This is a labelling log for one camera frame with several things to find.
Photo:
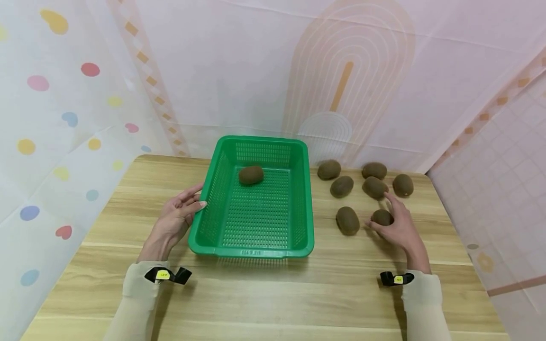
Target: wooden table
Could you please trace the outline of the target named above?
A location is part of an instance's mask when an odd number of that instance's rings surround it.
[[[207,160],[146,155],[131,165],[80,249],[49,294],[23,340],[101,340],[133,263],[162,204],[205,177]],[[196,256],[186,238],[171,263],[193,272],[185,285],[165,283],[154,339],[402,340],[401,288],[382,288],[382,271],[403,271],[405,258],[362,229],[340,234],[335,214],[353,207],[361,223],[383,205],[361,190],[334,199],[331,181],[312,170],[314,251],[305,259],[244,260]],[[391,184],[396,174],[389,173]],[[454,340],[509,340],[434,187],[412,175],[405,204],[442,281],[443,307]]]

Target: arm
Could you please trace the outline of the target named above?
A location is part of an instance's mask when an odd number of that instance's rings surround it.
[[[127,270],[121,303],[104,341],[150,340],[161,284],[152,283],[144,275],[154,267],[169,267],[170,251],[186,234],[195,212],[206,206],[195,194],[202,187],[199,184],[189,188],[163,206],[136,263]]]
[[[407,271],[415,276],[403,287],[402,300],[407,316],[408,341],[450,341],[451,335],[442,310],[440,279],[433,275],[425,244],[419,236],[406,206],[390,193],[385,197],[392,204],[394,223],[381,226],[366,223],[390,243],[406,253]]]

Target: green plastic basket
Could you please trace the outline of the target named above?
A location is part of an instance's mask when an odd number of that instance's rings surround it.
[[[239,170],[264,180],[239,183]],[[275,137],[224,136],[216,144],[188,244],[196,254],[243,258],[305,257],[314,247],[307,146]]]

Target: hand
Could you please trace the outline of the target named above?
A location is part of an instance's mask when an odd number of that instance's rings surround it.
[[[196,194],[202,188],[202,183],[194,185],[163,205],[137,262],[167,260],[171,249],[192,225],[195,213],[206,206],[206,201],[199,201],[199,194]]]
[[[385,192],[392,206],[394,223],[389,226],[368,221],[366,225],[383,236],[388,242],[399,246],[406,252],[409,270],[419,270],[430,274],[429,256],[419,232],[413,224],[410,211],[393,194]]]

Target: colorful dot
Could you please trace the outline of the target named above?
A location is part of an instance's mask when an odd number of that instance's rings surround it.
[[[132,133],[136,133],[138,131],[138,126],[133,123],[127,123],[125,124],[125,128],[127,128],[127,131]]]
[[[40,16],[48,23],[49,29],[55,34],[65,34],[68,31],[68,21],[57,12],[43,9]]]
[[[71,128],[74,128],[78,125],[78,116],[73,112],[65,112],[61,115],[61,119],[65,121]]]
[[[96,150],[98,150],[100,148],[100,140],[99,139],[90,139],[89,142],[87,143],[87,146],[92,151],[96,151]]]
[[[59,178],[61,181],[67,181],[70,178],[70,172],[65,166],[59,166],[53,170],[53,175]]]
[[[119,96],[111,96],[107,100],[108,105],[112,107],[119,107],[123,103],[123,100]]]
[[[480,269],[483,272],[491,273],[493,272],[493,267],[495,266],[495,263],[493,262],[493,258],[486,255],[483,252],[480,252],[477,258],[478,264],[480,266]]]
[[[23,155],[31,155],[36,150],[36,145],[32,140],[23,139],[17,143],[17,149]]]
[[[88,190],[85,194],[85,198],[89,201],[95,201],[99,197],[99,192],[96,189]]]
[[[32,284],[36,283],[39,276],[40,276],[40,272],[38,270],[36,269],[29,270],[21,276],[21,285],[31,286]]]
[[[33,75],[27,78],[27,84],[32,90],[47,91],[49,89],[48,80],[40,75]]]
[[[8,39],[8,30],[0,25],[0,41]]]
[[[95,77],[100,73],[100,69],[96,64],[85,63],[81,66],[81,72],[88,77]]]
[[[19,216],[22,220],[28,222],[36,218],[38,214],[40,214],[40,209],[38,208],[38,206],[27,206],[21,210]]]
[[[122,168],[123,168],[123,162],[120,161],[120,160],[114,161],[114,163],[112,164],[112,168],[113,168],[115,171],[118,171],[118,170],[122,169]]]
[[[55,235],[57,237],[63,238],[64,240],[67,240],[72,235],[72,226],[61,226],[57,229],[57,231],[55,231]]]

